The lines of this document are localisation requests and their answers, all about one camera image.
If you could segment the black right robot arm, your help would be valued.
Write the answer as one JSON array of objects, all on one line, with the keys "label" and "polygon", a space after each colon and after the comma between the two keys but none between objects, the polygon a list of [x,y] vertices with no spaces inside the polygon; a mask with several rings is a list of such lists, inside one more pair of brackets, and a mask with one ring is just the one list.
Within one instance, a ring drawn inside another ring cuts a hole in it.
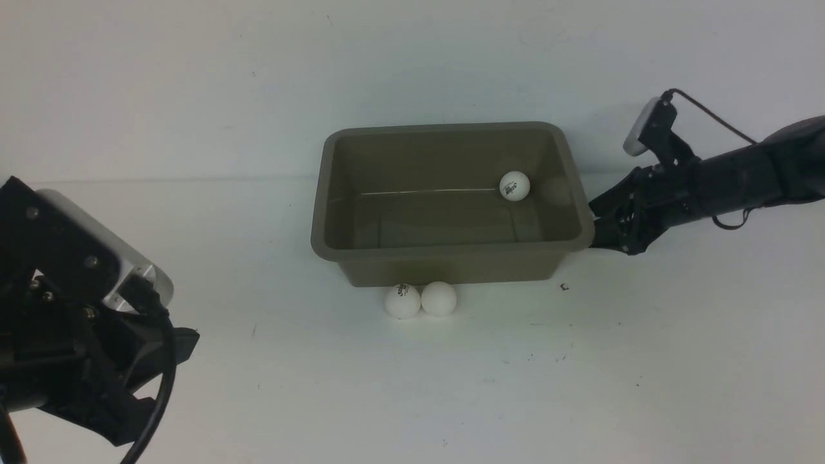
[{"label": "black right robot arm", "polygon": [[671,168],[634,168],[590,202],[593,249],[640,255],[666,230],[736,211],[823,199],[824,117],[784,127],[760,141]]}]

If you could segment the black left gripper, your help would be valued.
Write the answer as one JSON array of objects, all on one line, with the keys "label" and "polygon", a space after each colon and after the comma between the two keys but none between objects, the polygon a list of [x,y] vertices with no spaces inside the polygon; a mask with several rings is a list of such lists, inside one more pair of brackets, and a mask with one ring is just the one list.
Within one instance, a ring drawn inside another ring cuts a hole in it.
[{"label": "black left gripper", "polygon": [[41,277],[2,290],[2,447],[17,447],[11,413],[40,409],[106,438],[144,449],[173,392],[175,364],[200,333],[173,328],[144,282],[127,286],[138,312],[78,302]]}]

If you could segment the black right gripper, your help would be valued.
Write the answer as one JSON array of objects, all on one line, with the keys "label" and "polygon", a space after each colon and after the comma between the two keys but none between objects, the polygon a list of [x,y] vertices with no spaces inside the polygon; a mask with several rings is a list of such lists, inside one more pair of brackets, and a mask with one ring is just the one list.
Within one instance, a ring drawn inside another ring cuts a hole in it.
[{"label": "black right gripper", "polygon": [[690,168],[634,168],[590,200],[595,235],[590,247],[641,255],[669,229],[699,220]]}]

